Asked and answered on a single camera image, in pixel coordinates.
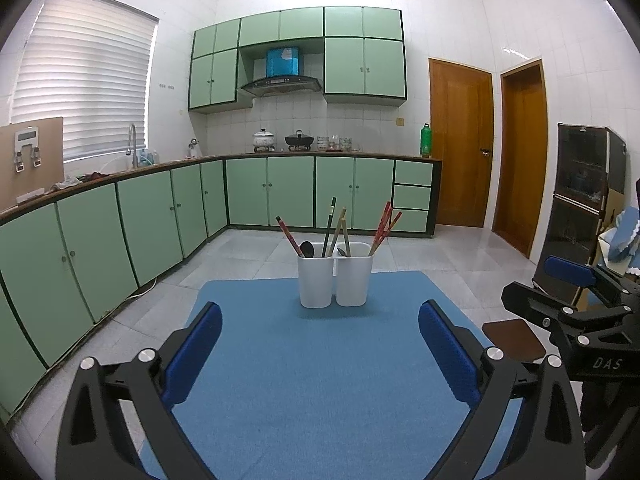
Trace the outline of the chopstick with orange band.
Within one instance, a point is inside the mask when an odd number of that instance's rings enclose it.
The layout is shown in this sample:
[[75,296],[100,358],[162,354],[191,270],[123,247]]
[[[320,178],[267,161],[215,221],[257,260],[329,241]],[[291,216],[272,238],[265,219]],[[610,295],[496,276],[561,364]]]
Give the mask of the chopstick with orange band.
[[375,252],[378,250],[380,245],[384,242],[386,237],[390,235],[394,226],[396,226],[397,222],[402,216],[402,212],[395,212],[393,210],[393,206],[391,202],[387,202],[385,204],[385,208],[383,210],[380,222],[378,222],[378,228],[374,234],[374,239],[372,240],[372,244],[370,247],[369,255],[373,256]]

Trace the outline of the black chopstick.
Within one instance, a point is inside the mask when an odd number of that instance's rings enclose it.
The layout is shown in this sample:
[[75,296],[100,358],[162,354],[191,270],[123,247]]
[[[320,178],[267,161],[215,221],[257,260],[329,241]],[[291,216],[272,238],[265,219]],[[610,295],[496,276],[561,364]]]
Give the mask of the black chopstick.
[[333,196],[330,203],[330,211],[328,215],[328,221],[326,222],[326,232],[324,232],[321,258],[326,257],[326,248],[328,248],[328,245],[329,245],[329,236],[331,234],[332,223],[333,223],[333,218],[335,214],[336,200],[337,200],[336,196]]

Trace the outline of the light bamboo chopstick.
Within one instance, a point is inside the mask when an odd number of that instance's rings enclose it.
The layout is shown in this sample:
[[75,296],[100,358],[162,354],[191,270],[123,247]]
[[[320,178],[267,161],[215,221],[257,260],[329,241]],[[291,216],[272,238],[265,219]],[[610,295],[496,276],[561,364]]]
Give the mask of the light bamboo chopstick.
[[340,236],[341,232],[343,231],[343,223],[345,221],[346,214],[347,214],[347,208],[343,207],[341,212],[340,212],[340,215],[338,216],[336,228],[335,228],[333,236],[331,238],[330,248],[328,249],[328,256],[330,256],[330,257],[333,255],[335,246],[337,244],[338,237]]

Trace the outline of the chopstick with red end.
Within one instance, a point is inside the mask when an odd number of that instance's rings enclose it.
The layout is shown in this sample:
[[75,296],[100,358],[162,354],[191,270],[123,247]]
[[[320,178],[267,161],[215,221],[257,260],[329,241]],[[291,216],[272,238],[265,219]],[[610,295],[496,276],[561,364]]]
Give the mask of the chopstick with red end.
[[297,244],[294,236],[292,235],[290,229],[288,228],[288,226],[285,224],[285,222],[282,220],[282,218],[280,216],[276,217],[276,221],[277,224],[279,226],[279,228],[281,229],[281,231],[283,232],[284,236],[286,237],[286,239],[288,240],[288,242],[291,244],[291,246],[294,249],[294,252],[296,252],[296,255],[298,255],[299,257],[304,258],[305,255],[302,251],[302,248],[300,248],[299,244]]

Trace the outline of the green lower kitchen cabinets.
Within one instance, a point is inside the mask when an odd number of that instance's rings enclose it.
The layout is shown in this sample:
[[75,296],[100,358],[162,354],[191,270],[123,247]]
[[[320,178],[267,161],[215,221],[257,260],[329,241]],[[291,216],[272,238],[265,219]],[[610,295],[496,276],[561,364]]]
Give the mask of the green lower kitchen cabinets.
[[435,231],[442,163],[275,154],[175,162],[57,192],[1,218],[1,416],[142,286],[230,226]]

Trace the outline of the green kitchen cabinets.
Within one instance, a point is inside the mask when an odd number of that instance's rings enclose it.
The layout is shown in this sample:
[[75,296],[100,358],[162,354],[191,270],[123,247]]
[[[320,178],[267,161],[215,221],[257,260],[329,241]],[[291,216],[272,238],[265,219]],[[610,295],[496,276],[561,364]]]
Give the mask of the green kitchen cabinets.
[[374,6],[308,6],[236,18],[194,32],[190,110],[237,110],[259,98],[299,92],[319,93],[337,103],[405,102],[401,12]]
[[1,218],[1,416],[142,286],[230,226],[435,231],[442,163],[275,154],[175,162],[57,192]]

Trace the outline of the green upper kitchen cabinets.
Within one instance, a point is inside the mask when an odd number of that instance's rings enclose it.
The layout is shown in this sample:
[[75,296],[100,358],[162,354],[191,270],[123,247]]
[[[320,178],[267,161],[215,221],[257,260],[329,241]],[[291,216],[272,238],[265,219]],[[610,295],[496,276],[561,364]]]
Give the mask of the green upper kitchen cabinets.
[[401,12],[374,6],[308,6],[236,18],[194,32],[190,110],[237,110],[259,98],[299,92],[319,93],[337,103],[405,102]]

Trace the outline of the brown wooden stool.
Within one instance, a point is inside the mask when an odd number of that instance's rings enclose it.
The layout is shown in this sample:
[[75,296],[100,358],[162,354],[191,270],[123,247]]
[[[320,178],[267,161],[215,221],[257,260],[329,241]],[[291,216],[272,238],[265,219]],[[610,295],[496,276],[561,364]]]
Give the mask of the brown wooden stool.
[[482,326],[486,337],[509,358],[535,362],[546,355],[546,349],[521,318],[487,322]]

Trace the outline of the brown wooden door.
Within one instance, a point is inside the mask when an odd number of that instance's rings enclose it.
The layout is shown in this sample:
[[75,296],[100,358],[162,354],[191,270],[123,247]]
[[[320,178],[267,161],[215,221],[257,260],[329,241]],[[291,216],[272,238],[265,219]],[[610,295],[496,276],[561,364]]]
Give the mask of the brown wooden door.
[[529,257],[547,171],[548,110],[541,61],[501,75],[501,110],[500,177],[492,230]]
[[437,222],[484,226],[494,146],[494,89],[484,70],[428,61],[433,155],[442,162]]

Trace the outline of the black glass cabinet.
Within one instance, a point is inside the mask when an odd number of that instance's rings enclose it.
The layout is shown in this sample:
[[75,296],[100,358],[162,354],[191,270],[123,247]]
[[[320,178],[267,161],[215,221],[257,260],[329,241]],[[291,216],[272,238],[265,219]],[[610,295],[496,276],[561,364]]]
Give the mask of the black glass cabinet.
[[624,209],[627,147],[608,127],[558,125],[558,164],[552,208],[534,285],[578,304],[582,291],[544,270],[551,257],[594,263],[598,236]]

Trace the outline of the blue table mat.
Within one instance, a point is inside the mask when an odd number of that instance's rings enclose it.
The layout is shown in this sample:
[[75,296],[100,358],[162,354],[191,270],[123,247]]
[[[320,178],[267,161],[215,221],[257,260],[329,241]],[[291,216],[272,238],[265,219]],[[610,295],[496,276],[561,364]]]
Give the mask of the blue table mat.
[[306,309],[286,280],[210,281],[221,335],[175,418],[221,479],[422,479],[465,416],[419,330],[425,274],[375,273],[366,304]]

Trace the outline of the white utensil holder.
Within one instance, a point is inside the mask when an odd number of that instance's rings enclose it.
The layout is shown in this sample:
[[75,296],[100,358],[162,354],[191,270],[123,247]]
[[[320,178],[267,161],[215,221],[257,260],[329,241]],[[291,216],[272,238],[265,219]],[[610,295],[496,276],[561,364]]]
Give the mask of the white utensil holder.
[[368,298],[373,257],[363,242],[337,243],[322,256],[322,243],[303,242],[297,259],[299,301],[306,309],[362,307]]

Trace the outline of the green bottle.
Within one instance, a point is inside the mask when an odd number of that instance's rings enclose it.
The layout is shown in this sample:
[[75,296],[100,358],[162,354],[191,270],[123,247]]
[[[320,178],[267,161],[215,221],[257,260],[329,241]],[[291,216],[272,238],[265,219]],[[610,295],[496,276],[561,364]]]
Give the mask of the green bottle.
[[426,122],[420,131],[420,155],[425,158],[432,156],[433,131],[428,122]]

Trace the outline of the glass jars on counter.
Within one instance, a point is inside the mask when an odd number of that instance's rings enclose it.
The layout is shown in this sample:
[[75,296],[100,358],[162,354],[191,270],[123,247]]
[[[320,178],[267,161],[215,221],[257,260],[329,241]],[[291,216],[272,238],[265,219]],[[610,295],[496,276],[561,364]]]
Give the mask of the glass jars on counter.
[[332,153],[356,153],[360,147],[349,136],[318,136],[317,150]]

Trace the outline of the chrome sink faucet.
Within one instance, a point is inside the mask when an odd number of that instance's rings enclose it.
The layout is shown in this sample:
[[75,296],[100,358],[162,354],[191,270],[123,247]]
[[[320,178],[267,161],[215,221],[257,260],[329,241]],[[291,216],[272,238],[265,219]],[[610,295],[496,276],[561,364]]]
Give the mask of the chrome sink faucet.
[[128,127],[128,144],[126,155],[131,157],[131,167],[138,168],[137,129],[135,124]]

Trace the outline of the black wok pan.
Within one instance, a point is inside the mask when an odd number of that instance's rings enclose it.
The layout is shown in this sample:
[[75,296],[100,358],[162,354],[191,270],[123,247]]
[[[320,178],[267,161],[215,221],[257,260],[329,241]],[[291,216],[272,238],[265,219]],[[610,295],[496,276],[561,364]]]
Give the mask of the black wok pan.
[[295,130],[284,140],[290,152],[310,152],[314,144],[314,137],[304,133],[302,129]]

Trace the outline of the brown cardboard board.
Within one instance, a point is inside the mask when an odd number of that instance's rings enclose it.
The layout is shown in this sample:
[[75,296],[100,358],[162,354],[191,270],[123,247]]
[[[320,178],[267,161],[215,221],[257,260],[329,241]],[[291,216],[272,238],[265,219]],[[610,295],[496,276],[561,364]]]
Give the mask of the brown cardboard board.
[[5,211],[64,179],[63,118],[2,127],[0,156],[0,206]]

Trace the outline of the small kettle on counter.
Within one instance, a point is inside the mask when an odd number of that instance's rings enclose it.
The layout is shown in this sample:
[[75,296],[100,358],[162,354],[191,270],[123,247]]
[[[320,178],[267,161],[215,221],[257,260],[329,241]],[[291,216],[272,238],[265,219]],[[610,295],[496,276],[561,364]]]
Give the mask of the small kettle on counter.
[[192,138],[188,144],[188,159],[198,158],[200,156],[200,148],[198,147],[198,139]]

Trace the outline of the white cooking pot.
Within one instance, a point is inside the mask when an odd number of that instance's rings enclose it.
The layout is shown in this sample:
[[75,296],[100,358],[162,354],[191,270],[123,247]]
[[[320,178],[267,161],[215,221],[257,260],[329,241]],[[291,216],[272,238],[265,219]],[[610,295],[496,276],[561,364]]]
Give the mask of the white cooking pot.
[[265,128],[253,134],[253,150],[255,153],[270,153],[276,150],[276,137]]

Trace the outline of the black range hood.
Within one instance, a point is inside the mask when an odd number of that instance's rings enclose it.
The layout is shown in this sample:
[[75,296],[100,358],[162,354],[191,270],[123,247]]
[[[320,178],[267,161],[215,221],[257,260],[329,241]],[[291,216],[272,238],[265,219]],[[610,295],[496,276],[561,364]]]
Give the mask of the black range hood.
[[292,92],[319,92],[322,90],[317,78],[299,75],[271,76],[244,84],[242,90],[255,98],[276,96]]

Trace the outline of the blue box on hood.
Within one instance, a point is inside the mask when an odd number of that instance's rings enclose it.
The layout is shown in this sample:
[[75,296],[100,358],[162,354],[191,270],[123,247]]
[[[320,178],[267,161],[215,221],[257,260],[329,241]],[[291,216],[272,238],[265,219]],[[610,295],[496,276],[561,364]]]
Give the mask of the blue box on hood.
[[299,47],[270,49],[266,55],[266,76],[299,76],[302,73]]

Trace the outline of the white window blind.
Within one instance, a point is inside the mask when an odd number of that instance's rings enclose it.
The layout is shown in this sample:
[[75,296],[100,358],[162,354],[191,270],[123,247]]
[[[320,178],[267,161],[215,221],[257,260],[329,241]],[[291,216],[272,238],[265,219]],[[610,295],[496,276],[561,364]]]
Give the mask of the white window blind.
[[157,18],[115,0],[44,0],[26,41],[12,122],[63,118],[66,162],[146,143]]

